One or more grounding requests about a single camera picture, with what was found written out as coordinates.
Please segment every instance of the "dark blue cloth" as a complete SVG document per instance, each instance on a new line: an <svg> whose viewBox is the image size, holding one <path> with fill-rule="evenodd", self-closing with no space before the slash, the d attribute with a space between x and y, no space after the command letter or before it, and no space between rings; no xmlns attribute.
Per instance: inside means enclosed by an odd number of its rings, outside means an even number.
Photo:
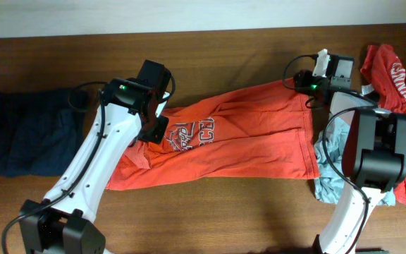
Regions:
<svg viewBox="0 0 406 254"><path fill-rule="evenodd" d="M0 92L0 175L60 176L82 143L83 113L69 89ZM85 92L72 93L82 108Z"/></svg>

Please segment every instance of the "graphic print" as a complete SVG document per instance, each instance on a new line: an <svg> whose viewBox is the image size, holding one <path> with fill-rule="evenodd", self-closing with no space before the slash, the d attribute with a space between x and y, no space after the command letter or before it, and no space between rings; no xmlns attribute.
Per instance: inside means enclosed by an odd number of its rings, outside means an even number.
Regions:
<svg viewBox="0 0 406 254"><path fill-rule="evenodd" d="M198 145L191 145L195 127L198 127L198 132L195 134L198 136L199 142ZM177 123L171 128L173 131L169 131L165 138L176 152L191 150L214 141L215 123L211 117L194 123Z"/></svg>

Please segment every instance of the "wooden surface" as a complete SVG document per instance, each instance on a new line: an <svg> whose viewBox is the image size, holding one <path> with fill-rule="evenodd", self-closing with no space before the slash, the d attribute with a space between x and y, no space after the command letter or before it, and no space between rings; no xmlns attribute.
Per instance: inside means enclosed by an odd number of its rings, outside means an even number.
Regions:
<svg viewBox="0 0 406 254"><path fill-rule="evenodd" d="M362 50L389 43L406 68L406 25L286 28L229 32L92 35L0 40L0 90L28 92L93 80L133 77L145 59L177 80L170 107L281 78L293 57L327 48L355 57L360 84ZM311 68L296 63L289 73ZM88 123L93 119L89 114ZM326 115L314 112L320 130ZM0 235L25 199L41 200L57 177L0 177ZM310 246L334 206L317 201L311 181L201 179L123 192L107 191L95 224L116 253L247 253ZM18 226L12 253L22 253ZM406 253L406 207L378 207L359 240L361 248Z"/></svg>

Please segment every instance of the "white wall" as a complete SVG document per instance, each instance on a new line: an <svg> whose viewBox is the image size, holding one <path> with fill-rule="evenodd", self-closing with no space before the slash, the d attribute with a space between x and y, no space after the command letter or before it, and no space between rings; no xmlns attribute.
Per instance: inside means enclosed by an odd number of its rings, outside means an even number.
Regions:
<svg viewBox="0 0 406 254"><path fill-rule="evenodd" d="M0 37L406 23L406 0L0 0Z"/></svg>

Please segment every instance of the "orange t-shirt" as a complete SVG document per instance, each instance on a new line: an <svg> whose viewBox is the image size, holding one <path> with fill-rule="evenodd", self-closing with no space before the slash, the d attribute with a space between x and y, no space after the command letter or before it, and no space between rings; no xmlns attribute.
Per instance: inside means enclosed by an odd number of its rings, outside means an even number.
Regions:
<svg viewBox="0 0 406 254"><path fill-rule="evenodd" d="M107 188L121 191L202 177L319 177L307 99L278 81L165 109L169 123L162 143L137 142L128 148Z"/></svg>

